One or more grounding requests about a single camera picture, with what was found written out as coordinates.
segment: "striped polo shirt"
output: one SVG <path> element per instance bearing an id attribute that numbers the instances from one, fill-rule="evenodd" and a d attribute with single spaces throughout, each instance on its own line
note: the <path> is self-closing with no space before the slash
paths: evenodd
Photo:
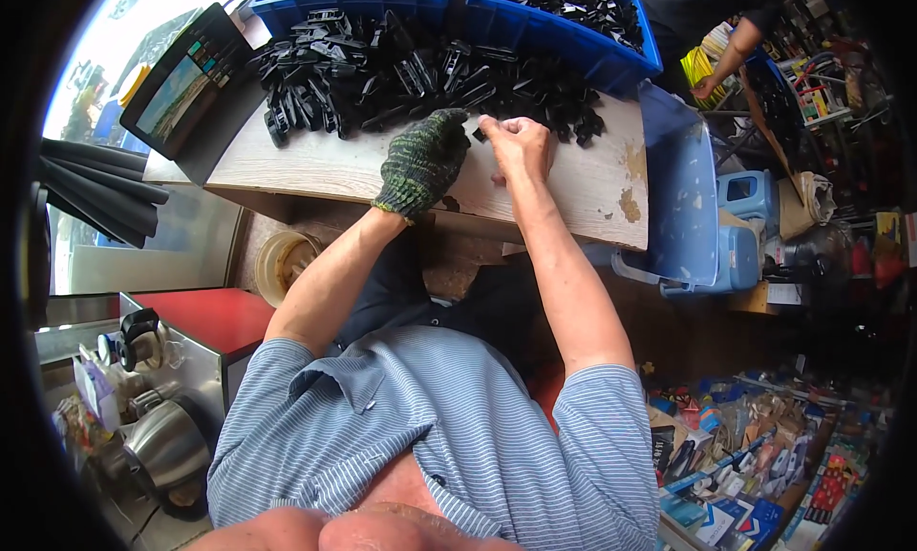
<path id="1" fill-rule="evenodd" d="M 207 478 L 213 525 L 272 505 L 353 507 L 414 452 L 465 533 L 526 549 L 650 549 L 659 494 L 640 381 L 602 365 L 567 378 L 554 434 L 506 358 L 438 327 L 383 329 L 338 358 L 271 339 L 248 363 Z"/>

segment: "kettle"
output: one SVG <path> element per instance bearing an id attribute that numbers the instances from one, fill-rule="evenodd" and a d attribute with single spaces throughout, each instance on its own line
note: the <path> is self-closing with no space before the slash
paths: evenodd
<path id="1" fill-rule="evenodd" d="M 186 392 L 179 392 L 121 431 L 131 476 L 164 511 L 178 516 L 170 512 L 171 492 L 203 480 L 213 460 L 218 430 L 211 416 Z M 196 507 L 205 512 L 205 501 Z"/>
<path id="2" fill-rule="evenodd" d="M 135 371 L 138 364 L 156 370 L 162 366 L 167 330 L 154 309 L 133 312 L 121 321 L 119 332 L 99 336 L 99 358 L 105 365 L 120 363 L 128 372 Z"/>

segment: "wooden workbench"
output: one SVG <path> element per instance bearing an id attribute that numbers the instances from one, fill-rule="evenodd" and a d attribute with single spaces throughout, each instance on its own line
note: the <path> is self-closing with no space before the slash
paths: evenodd
<path id="1" fill-rule="evenodd" d="M 263 32 L 246 28 L 245 34 L 257 46 Z M 379 192 L 379 167 L 397 130 L 358 134 L 347 141 L 325 132 L 294 132 L 289 145 L 277 149 L 264 126 L 265 110 L 262 104 L 229 144 L 206 190 L 284 222 L 290 221 L 292 207 L 301 204 L 302 197 L 369 202 Z M 646 249 L 647 159 L 640 105 L 603 96 L 596 112 L 604 119 L 606 133 L 593 138 L 588 148 L 556 144 L 548 187 L 574 235 Z M 465 123 L 469 136 L 476 127 L 475 117 Z M 497 169 L 493 150 L 487 142 L 470 141 L 447 204 L 441 202 L 434 211 L 437 225 L 518 242 L 509 193 L 490 180 Z M 175 163 L 154 151 L 143 178 L 192 185 Z"/>

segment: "knitted work glove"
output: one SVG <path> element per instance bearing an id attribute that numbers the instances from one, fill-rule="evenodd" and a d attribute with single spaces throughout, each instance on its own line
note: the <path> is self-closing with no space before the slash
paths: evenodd
<path id="1" fill-rule="evenodd" d="M 459 177 L 471 147 L 463 109 L 438 109 L 392 139 L 383 163 L 383 189 L 372 205 L 398 213 L 408 224 L 436 204 Z"/>

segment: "person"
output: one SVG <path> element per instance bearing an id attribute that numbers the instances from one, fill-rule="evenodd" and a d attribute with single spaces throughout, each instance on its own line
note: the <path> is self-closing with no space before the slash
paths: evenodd
<path id="1" fill-rule="evenodd" d="M 683 98 L 704 100 L 739 66 L 774 28 L 783 0 L 640 0 L 659 47 L 662 74 L 654 84 Z M 741 14 L 723 57 L 712 75 L 693 88 L 683 74 L 682 58 L 701 45 L 704 36 L 727 18 Z"/>
<path id="2" fill-rule="evenodd" d="M 642 388 L 551 198 L 545 127 L 480 118 L 530 260 L 482 268 L 451 307 L 424 288 L 410 224 L 457 178 L 466 119 L 437 110 L 393 139 L 373 206 L 293 282 L 226 416 L 207 485 L 218 529 L 196 551 L 655 544 Z M 558 434 L 501 338 L 524 339 L 516 317 L 533 318 L 538 293 L 566 371 Z"/>

